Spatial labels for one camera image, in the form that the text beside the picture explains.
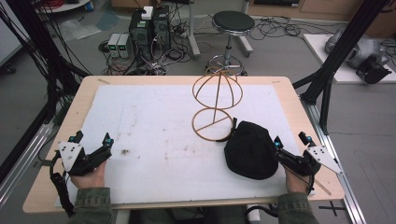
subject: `stool leg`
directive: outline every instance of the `stool leg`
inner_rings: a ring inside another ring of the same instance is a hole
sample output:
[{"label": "stool leg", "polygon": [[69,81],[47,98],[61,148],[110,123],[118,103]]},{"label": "stool leg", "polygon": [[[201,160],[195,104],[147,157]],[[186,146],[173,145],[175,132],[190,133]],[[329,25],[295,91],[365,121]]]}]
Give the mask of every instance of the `stool leg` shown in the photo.
[{"label": "stool leg", "polygon": [[228,35],[228,43],[227,46],[225,47],[225,53],[224,53],[224,66],[227,67],[230,65],[230,58],[231,58],[231,36]]}]

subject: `white device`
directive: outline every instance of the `white device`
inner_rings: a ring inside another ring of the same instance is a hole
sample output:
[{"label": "white device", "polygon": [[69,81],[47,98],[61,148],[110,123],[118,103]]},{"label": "white device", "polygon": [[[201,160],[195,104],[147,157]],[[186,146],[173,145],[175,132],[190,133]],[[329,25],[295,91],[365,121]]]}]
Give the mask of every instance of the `white device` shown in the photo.
[{"label": "white device", "polygon": [[66,172],[72,169],[81,150],[82,145],[79,143],[59,142],[59,151],[61,152],[62,163]]},{"label": "white device", "polygon": [[343,175],[344,173],[341,171],[340,167],[334,161],[332,156],[326,147],[309,147],[306,149],[308,153],[317,161],[318,163],[326,166],[331,169],[333,172]]},{"label": "white device", "polygon": [[117,49],[121,58],[129,58],[132,52],[132,42],[129,35],[120,35],[119,42],[117,43]]},{"label": "white device", "polygon": [[143,7],[145,13],[142,13],[142,20],[149,21],[152,18],[153,7]]},{"label": "white device", "polygon": [[119,42],[120,36],[120,34],[113,34],[107,42],[108,49],[110,50],[111,57],[113,58],[120,57],[119,50],[117,49],[117,43]]}]

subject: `wooden table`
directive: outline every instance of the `wooden table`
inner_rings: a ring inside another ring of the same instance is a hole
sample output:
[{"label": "wooden table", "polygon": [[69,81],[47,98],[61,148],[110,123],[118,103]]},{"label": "wooden table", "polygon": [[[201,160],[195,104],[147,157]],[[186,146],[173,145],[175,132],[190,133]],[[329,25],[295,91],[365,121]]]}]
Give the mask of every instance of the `wooden table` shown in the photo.
[{"label": "wooden table", "polygon": [[[49,150],[47,160],[54,156],[54,150],[57,149],[58,141],[64,141],[69,136],[75,135],[83,125],[96,90],[100,85],[189,85],[193,84],[199,77],[86,77],[84,78],[78,93],[71,104],[64,122],[55,137],[54,144]],[[289,123],[295,142],[301,152],[305,146],[298,139],[298,133],[304,130],[306,133],[315,133],[308,116],[305,114],[303,106],[286,77],[239,77],[238,83],[241,85],[272,85],[275,90],[280,104]],[[319,143],[318,137],[311,134],[313,140]],[[60,162],[56,164],[55,170],[62,171]],[[26,213],[48,213],[62,212],[61,207],[55,207],[54,202],[57,198],[55,187],[50,181],[49,167],[42,167],[33,184],[31,191],[23,205],[23,211]],[[316,194],[309,197],[309,200],[341,200],[344,198],[344,191],[340,182],[332,171],[323,167],[316,175]],[[184,203],[150,203],[150,204],[115,204],[115,209],[134,209],[150,207],[180,207],[180,206],[213,206],[226,204],[251,204],[251,203],[272,203],[276,198],[251,198],[239,200],[226,200],[217,202],[214,200],[200,202]]]}]

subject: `round stool seat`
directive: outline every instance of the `round stool seat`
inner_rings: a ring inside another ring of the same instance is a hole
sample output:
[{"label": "round stool seat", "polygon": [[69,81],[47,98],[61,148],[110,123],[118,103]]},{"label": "round stool seat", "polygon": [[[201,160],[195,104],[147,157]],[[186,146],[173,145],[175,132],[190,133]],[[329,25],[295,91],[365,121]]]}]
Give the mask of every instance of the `round stool seat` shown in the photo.
[{"label": "round stool seat", "polygon": [[221,11],[213,16],[213,26],[228,35],[247,35],[255,23],[249,15],[239,11]]}]

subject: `black fabric bag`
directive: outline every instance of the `black fabric bag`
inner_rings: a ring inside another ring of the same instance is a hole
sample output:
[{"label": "black fabric bag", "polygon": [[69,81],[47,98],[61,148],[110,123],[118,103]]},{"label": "black fabric bag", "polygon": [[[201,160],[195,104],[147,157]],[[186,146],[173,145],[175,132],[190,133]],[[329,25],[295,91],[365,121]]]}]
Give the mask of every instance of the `black fabric bag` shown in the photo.
[{"label": "black fabric bag", "polygon": [[255,123],[241,121],[224,153],[230,170],[248,178],[263,180],[277,170],[274,142],[268,130]]}]

